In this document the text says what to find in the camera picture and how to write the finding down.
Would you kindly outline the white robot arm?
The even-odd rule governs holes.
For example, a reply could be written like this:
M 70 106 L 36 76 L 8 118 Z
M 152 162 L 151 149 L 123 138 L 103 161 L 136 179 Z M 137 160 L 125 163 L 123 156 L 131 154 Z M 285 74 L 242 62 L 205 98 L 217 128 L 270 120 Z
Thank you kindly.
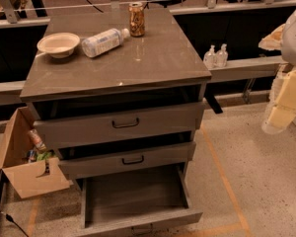
M 272 82 L 262 130 L 267 134 L 280 133 L 296 118 L 296 10 L 286 23 L 259 42 L 265 50 L 280 50 L 285 61 Z

